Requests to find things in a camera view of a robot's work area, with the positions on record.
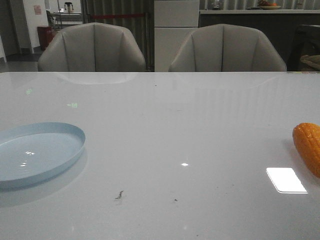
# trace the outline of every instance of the kitchen counter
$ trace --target kitchen counter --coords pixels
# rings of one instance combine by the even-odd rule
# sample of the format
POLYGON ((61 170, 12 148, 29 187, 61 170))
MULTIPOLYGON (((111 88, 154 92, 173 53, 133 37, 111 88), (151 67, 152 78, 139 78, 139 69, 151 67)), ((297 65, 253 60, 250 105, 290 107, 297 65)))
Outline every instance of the kitchen counter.
POLYGON ((207 14, 320 14, 320 10, 276 9, 276 10, 200 10, 200 15, 207 14))

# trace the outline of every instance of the fruit bowl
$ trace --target fruit bowl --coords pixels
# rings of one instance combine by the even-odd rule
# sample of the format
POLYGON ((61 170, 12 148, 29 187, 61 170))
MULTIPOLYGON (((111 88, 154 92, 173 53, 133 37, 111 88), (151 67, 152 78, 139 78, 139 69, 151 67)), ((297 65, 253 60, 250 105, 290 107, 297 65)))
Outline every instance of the fruit bowl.
POLYGON ((281 8, 281 6, 261 6, 258 5, 259 8, 262 8, 263 10, 275 10, 281 8))

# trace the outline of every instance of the chair backrest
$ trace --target chair backrest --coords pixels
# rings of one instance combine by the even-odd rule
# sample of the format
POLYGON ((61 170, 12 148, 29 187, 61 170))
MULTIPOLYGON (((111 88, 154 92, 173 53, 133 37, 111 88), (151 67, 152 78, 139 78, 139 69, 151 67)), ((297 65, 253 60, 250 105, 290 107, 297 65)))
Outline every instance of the chair backrest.
POLYGON ((216 24, 189 33, 170 72, 285 72, 286 64, 258 29, 216 24))
POLYGON ((145 58, 129 29, 87 23, 61 30, 42 53, 44 72, 143 72, 145 58))

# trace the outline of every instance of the wall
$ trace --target wall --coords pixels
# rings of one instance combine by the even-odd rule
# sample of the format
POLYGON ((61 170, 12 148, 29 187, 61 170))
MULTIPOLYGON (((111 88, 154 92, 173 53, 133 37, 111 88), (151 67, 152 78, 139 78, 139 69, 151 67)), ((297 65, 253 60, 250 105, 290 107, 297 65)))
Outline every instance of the wall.
POLYGON ((29 30, 30 42, 32 52, 34 48, 40 46, 38 37, 38 26, 48 26, 48 18, 46 13, 45 1, 44 0, 23 0, 25 18, 29 30), (41 7, 41 15, 36 15, 34 6, 39 5, 41 7))
MULTIPOLYGON (((58 3, 57 0, 48 0, 51 13, 58 12, 58 3)), ((65 8, 65 2, 71 2, 73 5, 74 13, 81 13, 81 1, 80 0, 59 0, 59 5, 61 9, 65 8)))

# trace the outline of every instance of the floor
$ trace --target floor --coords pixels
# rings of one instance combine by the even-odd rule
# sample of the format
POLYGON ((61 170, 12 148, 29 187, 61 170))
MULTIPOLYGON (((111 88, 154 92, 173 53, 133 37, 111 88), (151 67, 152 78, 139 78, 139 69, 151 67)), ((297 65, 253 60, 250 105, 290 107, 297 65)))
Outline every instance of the floor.
POLYGON ((0 62, 0 73, 38 72, 38 59, 41 53, 14 54, 6 57, 7 62, 0 62))

